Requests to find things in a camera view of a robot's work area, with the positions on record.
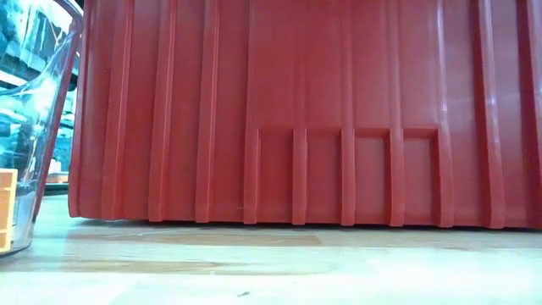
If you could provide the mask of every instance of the vertical rib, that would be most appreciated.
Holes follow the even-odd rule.
[[[69,165],[69,190],[68,190],[68,203],[69,203],[69,216],[79,217],[79,190],[80,190],[80,176],[81,176],[81,136],[83,133],[83,108],[85,103],[85,94],[87,93],[88,82],[86,75],[88,74],[88,57],[89,57],[89,40],[91,37],[91,19],[94,18],[94,8],[96,1],[88,1],[85,5],[85,14],[83,16],[83,36],[82,36],[82,49],[80,54],[80,69],[79,77],[77,80],[77,104],[75,108],[75,122],[74,122],[74,139],[72,143],[71,163]]]
[[[257,100],[254,96],[251,79],[256,76],[254,63],[251,57],[255,50],[254,30],[254,3],[249,2],[249,24],[248,24],[248,77],[246,81],[246,131],[245,131],[245,181],[243,198],[243,222],[245,224],[256,224],[258,187],[260,184],[260,135],[257,126]]]
[[[540,1],[539,0],[519,0],[518,9],[520,10],[520,22],[524,23],[524,30],[527,35],[521,37],[520,43],[526,45],[520,46],[520,58],[523,58],[522,75],[524,79],[524,124],[528,129],[528,144],[532,153],[533,162],[532,179],[532,197],[533,213],[532,223],[536,228],[542,228],[542,88],[540,87],[541,72],[540,57],[542,53],[542,22],[540,20]]]
[[[128,106],[128,79],[130,49],[134,24],[134,0],[120,2],[123,12],[115,23],[111,83],[108,102],[108,123],[105,139],[102,180],[102,218],[119,217],[122,204],[124,139],[126,107]]]
[[[171,128],[171,103],[174,85],[175,29],[177,1],[162,2],[154,119],[152,126],[148,214],[151,221],[162,221],[168,203],[168,162]]]
[[[405,223],[405,153],[401,126],[401,61],[399,2],[388,1],[388,55],[390,67],[390,225]]]
[[[354,131],[354,89],[353,89],[353,50],[352,50],[352,2],[342,5],[342,132],[341,132],[341,184],[342,203],[340,224],[354,225],[356,221],[356,154]]]
[[[207,0],[202,55],[202,88],[200,103],[197,173],[196,222],[209,222],[213,200],[213,167],[218,78],[218,0]]]
[[[294,164],[293,164],[293,198],[292,224],[304,225],[307,222],[307,128],[305,122],[305,99],[307,89],[307,62],[305,60],[306,37],[306,5],[299,5],[299,18],[296,28],[296,67],[294,91]]]
[[[501,139],[495,84],[495,54],[493,45],[493,25],[491,20],[491,0],[478,0],[479,58],[481,61],[481,81],[483,94],[482,135],[484,144],[482,154],[487,181],[487,200],[489,201],[488,226],[499,229],[505,226],[505,193],[502,176]]]
[[[444,6],[443,0],[437,2],[438,26],[438,64],[439,64],[439,131],[437,133],[438,174],[439,174],[439,207],[437,225],[452,227],[454,224],[454,189],[451,156],[450,124],[448,122],[448,101],[446,86],[446,58],[444,38]]]

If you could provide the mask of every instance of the floor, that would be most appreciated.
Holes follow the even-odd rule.
[[[539,232],[105,222],[66,201],[0,259],[0,303],[542,304]]]

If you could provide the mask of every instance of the red plastic surface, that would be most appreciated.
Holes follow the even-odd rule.
[[[542,226],[540,0],[87,0],[70,214]]]

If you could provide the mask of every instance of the clear plastic container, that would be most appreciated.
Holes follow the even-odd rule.
[[[0,0],[0,169],[17,169],[0,255],[31,243],[81,32],[70,0]]]

